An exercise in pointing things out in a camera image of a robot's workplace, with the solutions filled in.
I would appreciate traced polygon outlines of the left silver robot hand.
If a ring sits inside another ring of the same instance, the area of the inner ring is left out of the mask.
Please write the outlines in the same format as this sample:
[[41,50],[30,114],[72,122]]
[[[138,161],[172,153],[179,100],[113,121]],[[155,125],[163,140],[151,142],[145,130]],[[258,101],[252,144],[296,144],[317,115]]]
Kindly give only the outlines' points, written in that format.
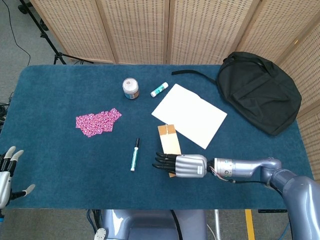
[[35,184],[31,184],[28,188],[12,192],[12,178],[17,166],[19,157],[24,153],[23,150],[16,152],[16,147],[11,146],[4,154],[0,156],[0,209],[3,210],[10,201],[29,195]]

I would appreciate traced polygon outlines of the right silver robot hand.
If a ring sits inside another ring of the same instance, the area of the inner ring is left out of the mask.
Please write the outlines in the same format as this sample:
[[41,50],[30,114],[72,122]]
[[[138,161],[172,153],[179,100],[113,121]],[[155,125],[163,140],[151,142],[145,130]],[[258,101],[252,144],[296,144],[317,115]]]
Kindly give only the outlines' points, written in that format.
[[152,166],[164,170],[178,178],[203,178],[210,165],[206,157],[200,154],[156,153],[156,163]]

